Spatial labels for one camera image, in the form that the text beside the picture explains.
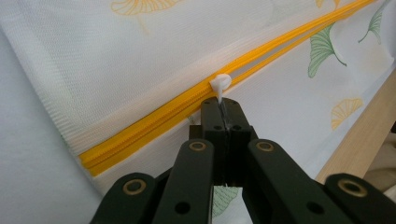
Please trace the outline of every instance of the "ginkgo leaf print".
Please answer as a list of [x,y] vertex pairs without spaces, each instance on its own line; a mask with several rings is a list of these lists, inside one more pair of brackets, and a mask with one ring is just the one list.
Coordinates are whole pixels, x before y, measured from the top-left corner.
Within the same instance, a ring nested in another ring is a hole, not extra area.
[[320,65],[331,55],[334,55],[338,62],[347,66],[346,63],[341,62],[332,47],[330,30],[333,25],[334,23],[311,36],[311,62],[308,66],[309,77],[314,77],[317,74]]
[[361,98],[345,99],[332,109],[332,129],[335,130],[345,119],[363,105]]
[[215,186],[213,188],[212,217],[218,217],[227,209],[230,202],[238,195],[238,190],[239,188],[226,188],[223,186]]
[[[317,2],[317,7],[321,7],[321,5],[323,4],[324,0],[316,0]],[[334,0],[335,3],[335,8],[338,7],[338,4],[340,4],[340,0]]]
[[378,44],[381,44],[381,36],[379,35],[379,31],[381,28],[381,21],[382,21],[382,11],[384,10],[385,6],[390,2],[390,0],[387,0],[382,4],[382,6],[375,12],[374,16],[371,18],[370,23],[369,23],[369,29],[367,30],[366,35],[359,41],[359,43],[366,38],[366,36],[369,34],[369,32],[373,32],[375,34]]
[[125,0],[113,2],[111,9],[121,15],[136,15],[138,13],[150,13],[172,7],[179,0]]

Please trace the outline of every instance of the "green ginkgo leaf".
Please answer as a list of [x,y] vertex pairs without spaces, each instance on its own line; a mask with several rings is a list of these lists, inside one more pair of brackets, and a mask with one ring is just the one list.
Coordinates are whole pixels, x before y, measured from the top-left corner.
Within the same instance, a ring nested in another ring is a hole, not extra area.
[[227,209],[230,202],[238,195],[238,190],[239,188],[214,187],[212,217],[218,217]]
[[311,36],[311,62],[308,66],[309,77],[314,77],[317,74],[320,65],[332,54],[335,56],[338,62],[344,66],[347,66],[337,57],[334,48],[332,47],[332,41],[330,40],[330,30],[332,29],[333,25],[334,23],[319,31],[317,34]]
[[369,32],[373,32],[375,34],[378,44],[381,44],[381,36],[379,35],[379,31],[381,28],[381,20],[382,20],[382,11],[384,10],[385,6],[390,2],[390,0],[387,0],[382,4],[382,6],[375,12],[374,16],[371,18],[370,23],[369,23],[369,29],[367,30],[366,35],[359,41],[359,43],[366,38],[366,36],[369,34]]

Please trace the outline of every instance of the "wooden surface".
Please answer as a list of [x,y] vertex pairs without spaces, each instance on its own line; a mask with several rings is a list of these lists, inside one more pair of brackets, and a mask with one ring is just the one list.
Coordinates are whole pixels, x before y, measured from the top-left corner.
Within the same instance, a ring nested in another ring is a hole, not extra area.
[[338,173],[363,177],[395,120],[396,69],[346,134],[316,180],[323,183],[328,175]]

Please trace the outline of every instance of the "white mesh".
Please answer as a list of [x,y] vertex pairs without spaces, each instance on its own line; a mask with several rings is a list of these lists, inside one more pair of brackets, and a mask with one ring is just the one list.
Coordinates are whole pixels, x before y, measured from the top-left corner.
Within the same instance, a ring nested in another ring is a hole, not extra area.
[[79,154],[243,52],[334,10],[334,3],[326,4],[183,0],[122,16],[108,0],[3,1],[0,24]]

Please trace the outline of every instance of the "yellow zipper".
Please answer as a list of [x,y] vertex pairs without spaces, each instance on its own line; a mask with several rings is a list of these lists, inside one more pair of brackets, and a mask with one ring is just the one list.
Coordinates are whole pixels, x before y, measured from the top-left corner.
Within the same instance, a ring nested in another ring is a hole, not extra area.
[[231,74],[231,72],[258,60],[261,56],[269,53],[278,46],[287,44],[291,40],[298,38],[288,44],[285,48],[273,53],[265,60],[257,63],[245,73],[235,77],[231,84],[231,87],[233,87],[279,56],[298,46],[326,26],[349,17],[357,10],[373,3],[374,1],[375,0],[360,0],[339,8],[332,13],[281,35],[233,60],[216,73],[207,77],[189,90],[184,91],[178,97],[156,109],[141,120],[107,139],[105,142],[81,153],[79,155],[81,164],[92,176],[101,174],[108,168],[125,160],[139,150],[139,148],[170,130],[183,119],[197,111],[200,103],[204,99],[215,96],[209,81],[215,78],[216,75],[223,73]]

